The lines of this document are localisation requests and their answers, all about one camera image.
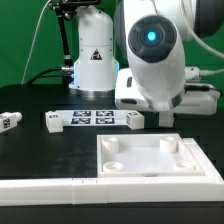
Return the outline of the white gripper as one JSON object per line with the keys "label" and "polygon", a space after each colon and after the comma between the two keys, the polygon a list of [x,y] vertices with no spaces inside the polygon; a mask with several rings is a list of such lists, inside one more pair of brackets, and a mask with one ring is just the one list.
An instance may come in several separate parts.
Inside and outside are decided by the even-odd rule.
{"label": "white gripper", "polygon": [[[182,102],[170,109],[176,114],[212,115],[216,113],[220,93],[209,84],[188,83],[188,87],[206,87],[205,91],[189,90]],[[115,105],[120,110],[137,110],[157,113],[139,93],[131,70],[126,68],[119,71],[116,89]]]}

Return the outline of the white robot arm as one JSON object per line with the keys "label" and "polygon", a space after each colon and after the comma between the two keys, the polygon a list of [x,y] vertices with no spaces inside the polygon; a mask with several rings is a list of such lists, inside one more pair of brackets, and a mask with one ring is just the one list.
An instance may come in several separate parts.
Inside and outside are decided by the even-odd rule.
{"label": "white robot arm", "polygon": [[80,95],[115,94],[119,109],[210,115],[218,90],[193,80],[183,42],[224,24],[224,0],[121,0],[110,18],[78,9],[79,58],[70,87]]}

